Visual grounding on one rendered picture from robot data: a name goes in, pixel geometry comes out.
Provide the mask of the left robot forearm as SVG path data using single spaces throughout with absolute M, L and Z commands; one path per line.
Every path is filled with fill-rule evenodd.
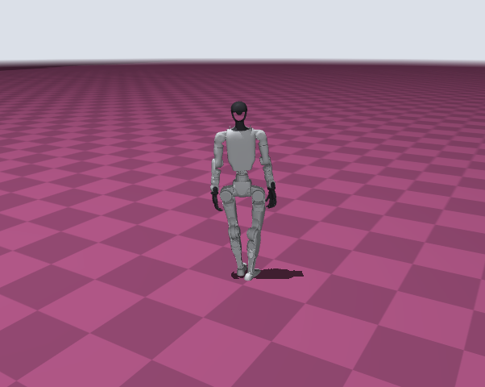
M 218 185 L 219 185 L 219 181 L 220 181 L 220 173 L 221 173 L 221 170 L 216 168 L 215 159 L 212 159 L 212 163 L 211 164 L 212 164 L 212 169 L 211 169 L 212 177 L 211 177 L 210 190 L 213 192 L 213 187 L 215 187 L 215 186 L 219 190 Z

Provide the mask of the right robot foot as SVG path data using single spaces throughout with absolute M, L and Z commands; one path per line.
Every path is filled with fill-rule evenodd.
M 256 277 L 259 273 L 261 272 L 260 269 L 256 268 L 255 269 L 255 273 L 254 274 L 251 274 L 251 271 L 249 273 L 246 273 L 245 277 L 244 277 L 244 280 L 245 281 L 250 281 L 252 280 L 254 277 Z

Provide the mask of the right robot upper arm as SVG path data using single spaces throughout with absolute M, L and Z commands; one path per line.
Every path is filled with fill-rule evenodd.
M 267 136 L 264 131 L 262 130 L 254 130 L 255 131 L 255 138 L 259 140 L 259 150 L 261 153 L 260 164 L 267 165 L 270 164 L 269 156 L 268 156 L 268 144 L 267 144 Z

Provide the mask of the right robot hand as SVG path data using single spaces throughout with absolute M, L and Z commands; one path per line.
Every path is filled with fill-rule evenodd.
M 268 199 L 270 199 L 270 200 L 269 200 L 268 206 L 266 206 L 266 207 L 272 208 L 272 207 L 274 207 L 276 205 L 276 192 L 275 192 L 276 187 L 275 187 L 275 182 L 272 182 L 271 183 L 271 188 L 267 188 L 267 189 L 269 190 L 269 192 L 268 192 L 269 195 L 267 196 L 267 199 L 265 200 L 265 202 Z

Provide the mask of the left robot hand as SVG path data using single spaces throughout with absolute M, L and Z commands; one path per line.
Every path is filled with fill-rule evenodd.
M 221 208 L 218 208 L 218 199 L 217 199 L 218 188 L 216 186 L 213 187 L 213 192 L 211 192 L 211 194 L 213 198 L 214 207 L 216 208 L 216 210 L 223 211 L 221 210 Z

